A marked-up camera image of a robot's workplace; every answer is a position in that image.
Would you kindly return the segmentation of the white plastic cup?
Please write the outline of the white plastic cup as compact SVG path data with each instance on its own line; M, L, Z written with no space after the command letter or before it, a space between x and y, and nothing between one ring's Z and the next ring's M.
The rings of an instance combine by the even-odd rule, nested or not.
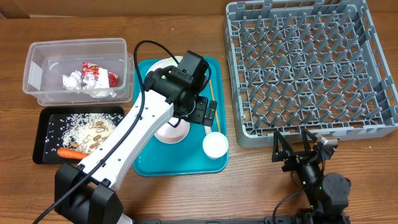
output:
M210 159L223 157L229 148L227 137L219 132L207 134L203 139L203 151Z

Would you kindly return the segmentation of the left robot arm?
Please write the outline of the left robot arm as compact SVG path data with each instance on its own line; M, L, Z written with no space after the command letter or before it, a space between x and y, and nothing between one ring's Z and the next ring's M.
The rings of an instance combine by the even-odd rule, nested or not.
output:
M201 96L204 71L173 65L150 71L133 108L109 137L77 166L55 174L54 210L72 223L133 223L117 191L134 160L171 118L212 126L217 102Z

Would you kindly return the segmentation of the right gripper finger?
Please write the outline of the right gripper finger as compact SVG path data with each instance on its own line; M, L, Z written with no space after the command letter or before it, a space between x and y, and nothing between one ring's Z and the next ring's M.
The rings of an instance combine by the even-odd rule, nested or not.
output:
M278 130L274 131L273 143L272 162L284 161L293 156L294 151L291 145Z
M302 141L305 152L306 153L318 152L317 137L306 128L302 128L301 133L302 133Z

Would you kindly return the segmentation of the white bowl on plate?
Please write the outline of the white bowl on plate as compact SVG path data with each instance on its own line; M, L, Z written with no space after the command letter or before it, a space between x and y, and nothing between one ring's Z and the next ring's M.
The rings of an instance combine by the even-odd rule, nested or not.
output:
M165 66L173 65L173 66L177 67L178 64L180 63L180 61L183 59L183 57L182 57L182 56L175 56L175 59L176 59L176 60L174 60L172 57L168 58L168 59L164 62L164 65L165 65Z

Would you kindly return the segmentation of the white round plate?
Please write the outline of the white round plate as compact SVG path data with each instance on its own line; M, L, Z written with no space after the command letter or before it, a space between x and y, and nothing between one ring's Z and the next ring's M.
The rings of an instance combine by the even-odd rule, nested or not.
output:
M153 71L157 70L158 68L165 68L165 67L168 67L168 66L171 66L171 65L177 66L177 64L175 63L175 61L174 61L172 58L165 58L165 59L162 59L162 60L156 62L155 64L153 64L153 65L148 69L147 74L148 74L149 72L153 72Z

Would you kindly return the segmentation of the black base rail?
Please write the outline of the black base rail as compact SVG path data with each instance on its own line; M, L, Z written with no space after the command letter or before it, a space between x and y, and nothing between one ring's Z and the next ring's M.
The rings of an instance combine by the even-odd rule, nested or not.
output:
M220 220L172 220L165 221L159 219L150 220L138 220L134 221L133 224L304 224L304 223L338 223L338 224L349 224L351 220L349 216L342 217L331 217L331 218L320 218L315 217L312 221L300 217L298 215L282 215L276 216L266 216L262 219L220 219Z

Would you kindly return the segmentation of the rice and nuts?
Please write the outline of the rice and nuts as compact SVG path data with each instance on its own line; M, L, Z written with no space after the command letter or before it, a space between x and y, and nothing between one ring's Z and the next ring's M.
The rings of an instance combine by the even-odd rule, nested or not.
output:
M86 119L72 116L71 128L62 134L63 146L91 154L109 137L116 126L103 114L94 113Z

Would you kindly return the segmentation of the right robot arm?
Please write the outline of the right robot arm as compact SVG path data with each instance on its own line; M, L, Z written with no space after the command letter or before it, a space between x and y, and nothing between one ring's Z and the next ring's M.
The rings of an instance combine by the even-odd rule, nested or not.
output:
M331 134L316 136L309 130L301 130L303 150L295 152L285 137L274 132L272 162L284 162L283 172L290 178L297 175L299 189L282 199L265 223L349 223L344 214L348 207L351 181L337 173L325 173L326 161L331 159L338 147L338 139ZM304 193L310 204L296 215L277 216L279 207L288 200Z

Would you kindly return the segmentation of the orange carrot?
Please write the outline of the orange carrot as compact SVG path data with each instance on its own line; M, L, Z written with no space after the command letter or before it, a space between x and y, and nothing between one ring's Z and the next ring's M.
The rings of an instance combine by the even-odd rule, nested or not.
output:
M66 159L76 159L76 160L82 160L86 157L88 157L88 154L83 153L83 152L78 152L73 149L69 148L60 148L57 150L58 156Z

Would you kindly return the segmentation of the white plastic fork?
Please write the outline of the white plastic fork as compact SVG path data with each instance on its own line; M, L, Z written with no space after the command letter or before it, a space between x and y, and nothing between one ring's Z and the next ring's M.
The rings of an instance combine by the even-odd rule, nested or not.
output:
M204 126L205 129L205 135L209 135L210 133L212 133L212 128L211 126Z

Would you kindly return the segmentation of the teal plastic tray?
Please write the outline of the teal plastic tray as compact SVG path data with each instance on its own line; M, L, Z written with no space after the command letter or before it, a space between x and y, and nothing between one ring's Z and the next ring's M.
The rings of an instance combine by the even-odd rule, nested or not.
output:
M226 136L228 133L220 64L212 57L205 57L205 60L211 67L211 84L201 94L217 101L218 120L214 121L211 128ZM205 129L198 124L191 124L188 135L175 144L162 143L152 137L132 166L139 175L145 177L222 171L228 163L229 154L219 159L210 159L202 148L204 138Z

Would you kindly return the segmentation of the grey plastic dish rack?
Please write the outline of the grey plastic dish rack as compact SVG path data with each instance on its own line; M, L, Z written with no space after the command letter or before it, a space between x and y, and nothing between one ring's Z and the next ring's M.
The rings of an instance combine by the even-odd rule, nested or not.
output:
M302 129L340 140L397 129L397 89L368 4L238 1L225 8L237 143L269 147Z

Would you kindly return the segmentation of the red ketchup packet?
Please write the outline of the red ketchup packet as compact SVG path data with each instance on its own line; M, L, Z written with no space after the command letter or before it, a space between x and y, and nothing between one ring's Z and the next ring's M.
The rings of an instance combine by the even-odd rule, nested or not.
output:
M105 71L105 69L97 64L91 62L83 62L81 77L83 80L89 80L90 78L93 78L95 81L97 81L100 77L100 72L103 71ZM118 81L119 77L113 72L107 72L107 73L108 73L109 86L117 87L119 84Z

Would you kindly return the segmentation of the pink bowl with food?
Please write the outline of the pink bowl with food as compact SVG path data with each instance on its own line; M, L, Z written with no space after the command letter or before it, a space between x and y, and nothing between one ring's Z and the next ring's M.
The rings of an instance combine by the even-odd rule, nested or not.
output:
M156 133L155 137L166 144L175 144L183 140L190 130L190 123L181 120L176 128L172 125L178 123L178 118L171 118L168 123L164 124Z

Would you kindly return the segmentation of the white napkin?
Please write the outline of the white napkin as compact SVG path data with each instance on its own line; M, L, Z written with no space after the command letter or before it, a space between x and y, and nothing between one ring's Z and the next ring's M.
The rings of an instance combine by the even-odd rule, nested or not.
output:
M109 73L106 69L98 72L89 72L88 76L83 76L81 71L75 70L69 75L62 75L62 84L65 90L77 90L86 93L93 98L114 98L117 93L109 90Z

